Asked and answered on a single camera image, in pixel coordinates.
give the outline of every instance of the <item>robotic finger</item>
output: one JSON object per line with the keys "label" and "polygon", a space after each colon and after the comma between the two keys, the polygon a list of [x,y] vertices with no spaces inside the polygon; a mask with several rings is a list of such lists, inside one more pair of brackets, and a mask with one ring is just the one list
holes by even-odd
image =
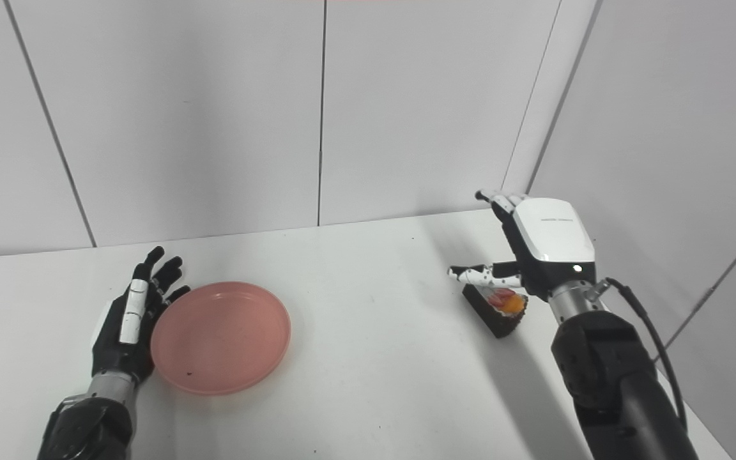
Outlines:
{"label": "robotic finger", "polygon": [[473,267],[452,266],[448,268],[447,274],[453,279],[465,284],[473,284],[476,286],[487,286],[488,288],[520,288],[521,276],[513,274],[506,277],[494,276],[496,273],[496,264],[493,267],[488,265],[474,265]]}
{"label": "robotic finger", "polygon": [[511,195],[506,195],[505,193],[502,193],[502,191],[489,190],[486,188],[476,192],[477,200],[487,201],[494,210],[496,210],[496,207],[499,207],[500,210],[505,213],[513,213],[522,201],[528,200],[529,198],[530,196],[523,193],[512,193]]}

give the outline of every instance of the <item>panel seam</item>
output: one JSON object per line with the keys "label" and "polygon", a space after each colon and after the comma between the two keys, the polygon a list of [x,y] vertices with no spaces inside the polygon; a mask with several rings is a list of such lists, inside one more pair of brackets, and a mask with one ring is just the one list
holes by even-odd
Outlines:
{"label": "panel seam", "polygon": [[550,137],[553,136],[553,132],[555,131],[555,125],[558,123],[558,117],[561,115],[561,110],[564,107],[564,102],[567,99],[567,94],[569,94],[570,87],[572,86],[572,81],[575,79],[575,74],[578,72],[578,65],[581,64],[581,57],[584,56],[584,50],[587,48],[587,43],[590,41],[590,35],[592,34],[593,26],[595,26],[595,20],[598,19],[598,13],[601,11],[601,4],[604,2],[604,0],[597,0],[595,2],[595,8],[592,10],[592,15],[590,16],[590,23],[586,25],[586,31],[584,32],[584,38],[581,40],[581,46],[578,47],[578,54],[575,56],[575,62],[572,64],[572,70],[570,70],[570,75],[567,77],[567,82],[564,84],[564,91],[561,92],[561,97],[558,99],[558,105],[555,107],[555,113],[553,114],[553,119],[549,122],[549,128],[547,129],[547,135],[544,137],[544,143],[541,144],[541,150],[538,154],[538,159],[535,161],[535,166],[532,169],[532,174],[530,176],[530,181],[528,184],[526,184],[526,194],[529,195],[532,184],[535,183],[535,176],[538,175],[538,169],[541,168],[541,161],[544,160],[544,154],[547,152],[547,146],[549,146],[549,140]]}
{"label": "panel seam", "polygon": [[550,38],[553,37],[553,29],[555,28],[555,20],[558,18],[558,12],[561,10],[561,2],[564,0],[558,0],[558,6],[555,7],[555,15],[553,17],[553,22],[549,26],[549,34],[547,34],[547,41],[544,42],[544,50],[541,52],[541,59],[538,61],[538,70],[535,71],[535,78],[532,81],[532,88],[530,88],[530,95],[526,99],[526,105],[524,107],[524,113],[522,114],[522,120],[519,123],[519,130],[516,132],[516,139],[515,142],[513,142],[513,149],[510,151],[510,158],[507,161],[507,166],[505,167],[505,177],[502,178],[502,186],[499,187],[499,189],[502,189],[505,187],[505,182],[507,181],[507,174],[510,170],[510,165],[513,163],[513,156],[515,155],[516,148],[519,146],[519,139],[521,137],[521,131],[524,127],[524,120],[526,120],[526,113],[530,110],[530,102],[532,102],[532,93],[535,91],[535,85],[538,83],[538,76],[541,75],[541,67],[544,65],[544,56],[547,55],[547,49],[549,48],[549,41]]}
{"label": "panel seam", "polygon": [[33,88],[36,90],[36,95],[38,96],[38,103],[42,106],[42,111],[44,113],[44,119],[47,122],[47,127],[50,128],[50,134],[53,138],[53,143],[56,144],[56,151],[59,154],[59,159],[61,160],[61,166],[64,168],[64,172],[67,175],[67,182],[70,184],[70,189],[73,192],[73,198],[75,198],[76,206],[79,207],[79,213],[81,215],[82,221],[84,221],[84,228],[87,229],[87,236],[90,239],[90,244],[93,247],[98,247],[96,244],[96,238],[93,236],[93,228],[90,227],[90,221],[87,218],[87,213],[84,211],[84,205],[81,202],[81,196],[79,196],[79,189],[75,186],[75,180],[73,180],[73,174],[70,172],[70,165],[67,163],[67,157],[65,157],[64,149],[61,148],[61,141],[59,140],[58,133],[56,133],[56,126],[53,125],[53,119],[50,117],[50,110],[47,108],[47,101],[44,99],[44,93],[42,93],[42,88],[38,84],[38,78],[36,77],[36,71],[33,69],[33,62],[30,61],[30,55],[27,52],[27,46],[24,45],[24,38],[21,35],[21,30],[19,29],[19,24],[17,23],[17,20],[15,20],[15,14],[13,13],[13,8],[11,6],[10,0],[3,0],[3,3],[5,5],[5,10],[8,11],[8,17],[11,21],[11,26],[13,27],[13,32],[15,33],[15,37],[17,38],[17,41],[19,42],[19,47],[21,49],[21,55],[24,58],[24,62],[27,64],[27,71],[30,74],[30,79],[33,82]]}
{"label": "panel seam", "polygon": [[706,290],[706,292],[703,294],[703,297],[698,300],[698,303],[695,304],[695,306],[692,308],[692,311],[689,312],[689,316],[686,317],[686,319],[683,321],[683,323],[678,326],[677,331],[675,331],[674,334],[672,334],[672,337],[669,338],[668,341],[666,341],[666,345],[664,348],[669,349],[669,346],[672,345],[672,343],[675,342],[675,339],[680,335],[681,332],[683,332],[683,329],[686,328],[686,325],[689,324],[690,321],[692,321],[692,318],[694,318],[694,315],[700,311],[700,309],[703,308],[704,305],[706,305],[707,301],[712,298],[712,295],[717,291],[719,286],[724,282],[726,277],[729,273],[736,267],[736,257],[731,261],[731,264],[726,267],[726,269],[723,271],[721,276],[718,277],[718,279],[715,281],[715,283]]}
{"label": "panel seam", "polygon": [[325,110],[325,38],[328,29],[328,0],[322,4],[322,71],[319,73],[318,227],[322,208],[322,125]]}

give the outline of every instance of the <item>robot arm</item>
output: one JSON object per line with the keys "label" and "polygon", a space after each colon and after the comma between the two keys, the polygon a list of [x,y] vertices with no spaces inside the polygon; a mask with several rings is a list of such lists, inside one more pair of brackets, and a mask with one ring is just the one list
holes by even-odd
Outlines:
{"label": "robot arm", "polygon": [[167,306],[189,291],[164,299],[181,277],[175,257],[151,277],[164,256],[156,247],[135,267],[125,293],[110,306],[93,345],[93,379],[84,395],[64,399],[50,414],[38,460],[125,460],[132,437],[135,389],[152,373],[152,329]]}
{"label": "robot arm", "polygon": [[[636,329],[606,311],[599,297],[614,285],[646,323],[645,311],[628,287],[613,279],[596,282],[595,249],[572,205],[487,190],[476,198],[490,203],[516,261],[451,267],[449,274],[483,286],[519,283],[549,303],[558,321],[551,349],[595,460],[697,460],[686,423],[660,387]],[[680,410],[679,393],[676,399]]]}

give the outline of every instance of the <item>white table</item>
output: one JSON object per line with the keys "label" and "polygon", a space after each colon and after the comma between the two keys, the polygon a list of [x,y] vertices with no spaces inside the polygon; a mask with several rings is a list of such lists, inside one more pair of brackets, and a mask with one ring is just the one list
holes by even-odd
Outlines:
{"label": "white table", "polygon": [[[33,458],[50,411],[86,389],[100,312],[154,245],[0,257],[0,460]],[[152,375],[135,460],[589,457],[549,351],[549,307],[531,299],[496,340],[445,274],[513,259],[490,211],[163,246],[192,286],[272,291],[292,340],[271,376],[236,395],[187,395]],[[728,459],[689,416],[701,459]]]}

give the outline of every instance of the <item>silver cylinder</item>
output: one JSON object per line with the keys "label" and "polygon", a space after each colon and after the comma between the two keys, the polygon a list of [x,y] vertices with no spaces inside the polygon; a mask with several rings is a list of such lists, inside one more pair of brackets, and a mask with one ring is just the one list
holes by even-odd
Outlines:
{"label": "silver cylinder", "polygon": [[132,377],[123,372],[105,371],[93,376],[87,398],[106,398],[128,405],[135,395],[135,382]]}
{"label": "silver cylinder", "polygon": [[561,324],[582,312],[604,311],[606,308],[601,300],[587,299],[590,289],[592,284],[585,280],[571,280],[556,287],[549,297],[549,308],[553,311],[555,321]]}

